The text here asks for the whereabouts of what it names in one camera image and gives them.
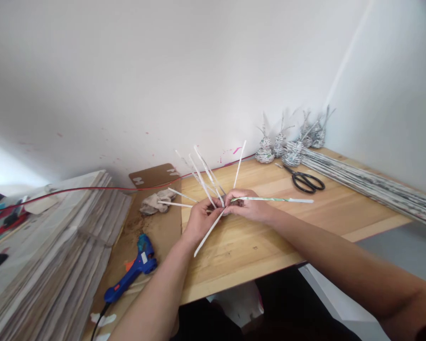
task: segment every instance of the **wooden table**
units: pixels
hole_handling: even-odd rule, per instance
[[[367,169],[328,149],[323,154],[356,167]],[[330,180],[301,165],[294,168],[321,179],[326,189],[310,195],[299,191],[285,169],[256,160],[243,162],[237,188],[256,191],[261,197],[310,198],[313,204],[269,202],[287,213],[356,242],[389,229],[409,223],[403,215]],[[237,165],[215,170],[225,191],[229,191],[235,179]],[[182,193],[197,200],[205,197],[194,178],[182,180]],[[182,198],[182,203],[192,204]],[[186,227],[190,208],[182,208],[182,228]],[[234,287],[241,283],[278,271],[303,261],[295,249],[272,228],[246,220],[239,216],[222,218],[222,223],[212,231],[196,258],[190,264],[182,304]]]
[[[328,149],[324,148],[321,152],[345,163],[369,170]],[[411,221],[305,166],[300,166],[296,170],[318,177],[325,183],[326,189],[314,195],[301,192],[294,187],[290,174],[276,167],[275,162],[281,163],[281,160],[277,159],[269,165],[260,164],[254,159],[243,162],[237,187],[252,189],[262,197],[314,199],[313,204],[286,202],[269,204],[352,242]],[[214,171],[224,190],[229,191],[232,188],[236,171],[237,165]],[[176,182],[171,186],[197,200],[205,198],[204,191],[194,178],[183,179],[181,184]],[[183,229],[186,227],[190,208],[174,206],[170,209],[170,215],[156,214],[141,218],[138,209],[142,199],[158,190],[148,190],[134,195],[123,231],[112,249],[106,272],[95,294],[92,314],[101,311],[104,306],[104,292],[125,274],[124,264],[134,259],[140,230],[149,234],[158,261],[163,261],[180,236],[180,224]],[[182,203],[192,204],[185,198],[182,198]],[[197,257],[191,261],[181,303],[192,302],[301,261],[303,258],[293,247],[270,227],[238,216],[224,217],[222,223],[212,231]],[[97,335],[112,332],[150,278],[151,274],[140,275],[128,291],[111,305],[107,315],[115,314],[116,319],[100,328]],[[94,325],[89,319],[84,332],[84,341],[90,340]]]

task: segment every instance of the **wrist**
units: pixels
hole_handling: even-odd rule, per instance
[[[189,233],[183,233],[181,238],[178,240],[180,246],[187,251],[194,251],[200,241]]]

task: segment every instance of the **paper straw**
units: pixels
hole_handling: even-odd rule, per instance
[[[208,169],[207,163],[205,162],[205,160],[203,159],[203,157],[200,155],[199,150],[197,149],[197,147],[196,147],[196,146],[194,146],[194,150],[195,150],[195,152],[196,152],[196,154],[197,154],[197,157],[200,159],[200,162],[201,162],[201,163],[202,163],[202,165],[204,166],[205,172],[207,173],[207,176],[208,176],[208,178],[210,179],[210,182],[212,183],[214,190],[216,191],[216,195],[218,196],[218,198],[219,198],[219,199],[220,199],[220,201],[221,201],[222,207],[225,207],[225,205],[224,205],[224,200],[222,199],[221,194],[219,194],[219,191],[218,191],[218,189],[216,188],[216,185],[215,185],[215,183],[214,183],[214,181],[213,181],[212,175],[210,174],[210,171],[209,171],[209,169]]]
[[[204,179],[202,178],[202,175],[200,174],[199,170],[197,169],[193,158],[191,157],[191,154],[188,154],[189,159],[191,160],[193,167],[195,169],[195,171],[197,172],[197,175],[199,176],[200,179],[200,185],[202,186],[202,188],[204,189],[205,193],[207,194],[207,197],[210,199],[211,204],[213,205],[214,208],[217,208],[216,205],[214,204],[212,197],[210,196],[210,193],[208,193],[207,188],[205,187],[205,182]]]
[[[192,199],[192,198],[188,197],[187,195],[184,195],[183,193],[180,193],[180,192],[178,192],[178,191],[176,191],[176,190],[174,190],[174,189],[172,189],[172,188],[170,188],[170,187],[167,187],[167,189],[168,189],[169,191],[171,191],[171,192],[174,192],[174,193],[176,193],[176,194],[178,194],[178,195],[181,195],[182,197],[185,197],[186,199],[189,199],[189,200],[194,201],[194,202],[198,202],[197,200],[194,200],[194,199]]]
[[[243,157],[243,152],[245,150],[245,146],[246,146],[246,140],[243,143],[243,147],[241,148],[241,154],[240,154],[240,161],[238,161],[238,168],[237,168],[237,174],[235,175],[235,181],[233,183],[233,188],[235,188],[235,186],[237,185],[237,179],[238,179],[238,172],[240,170],[240,165],[241,165],[241,158]]]
[[[173,203],[173,202],[169,202],[169,201],[161,201],[158,200],[158,204],[165,204],[165,205],[173,205],[173,206],[182,206],[182,207],[189,207],[189,208],[193,208],[192,205],[185,205],[185,204],[179,204],[179,203]]]
[[[312,204],[314,202],[314,200],[312,199],[281,199],[281,198],[261,198],[261,197],[238,197],[238,198],[234,198],[231,201],[235,201],[235,200],[264,200],[264,201],[286,201],[286,202],[301,202],[301,203],[305,203],[305,204]]]
[[[202,241],[200,242],[199,246],[197,247],[197,249],[194,252],[194,257],[197,256],[197,253],[199,252],[200,248],[202,247],[202,245],[205,243],[205,241],[207,240],[208,236],[210,235],[210,233],[213,231],[214,227],[216,226],[216,224],[218,224],[219,219],[222,217],[224,211],[221,212],[221,214],[219,215],[219,217],[216,218],[216,220],[214,221],[212,227],[210,227],[210,229],[208,230],[207,234],[205,235],[205,237],[202,239]]]
[[[199,185],[202,186],[202,183],[200,182],[199,177],[197,176],[197,174],[195,173],[195,170],[193,169],[193,166],[190,166],[188,164],[188,162],[185,160],[185,158],[183,156],[180,155],[180,153],[178,152],[178,150],[175,149],[175,152],[177,153],[177,155],[179,156],[179,158],[181,158],[181,160],[185,163],[185,165],[188,167],[188,169],[191,170],[191,174],[193,175],[193,177],[197,180],[197,182],[199,183]],[[214,190],[208,186],[207,184],[205,184],[205,186],[213,193],[213,195],[216,195],[216,193],[214,192]]]

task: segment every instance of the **white wall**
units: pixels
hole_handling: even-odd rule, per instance
[[[48,184],[32,169],[0,147],[0,193],[10,196]]]
[[[127,186],[174,148],[252,154],[263,110],[274,134],[284,107],[321,108],[367,3],[0,1],[0,146],[49,181]]]
[[[326,147],[426,192],[426,0],[373,4],[330,103]]]

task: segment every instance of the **dark clothing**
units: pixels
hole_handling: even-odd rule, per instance
[[[180,307],[173,341],[353,340],[360,338],[335,320],[296,267],[256,279],[265,310],[263,323],[247,335],[207,299]],[[417,335],[426,341],[426,327]]]

